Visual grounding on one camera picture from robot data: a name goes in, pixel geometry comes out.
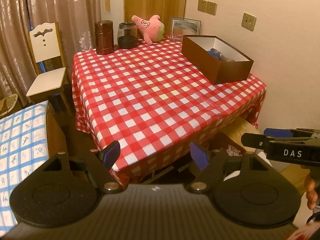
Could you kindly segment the person's right hand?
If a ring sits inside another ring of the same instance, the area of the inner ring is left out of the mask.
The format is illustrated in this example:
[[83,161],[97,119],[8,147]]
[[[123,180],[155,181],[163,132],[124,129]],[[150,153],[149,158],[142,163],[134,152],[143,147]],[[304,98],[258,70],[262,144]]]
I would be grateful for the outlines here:
[[304,187],[306,190],[307,206],[310,210],[313,210],[317,205],[318,193],[315,190],[315,181],[308,174],[304,181]]

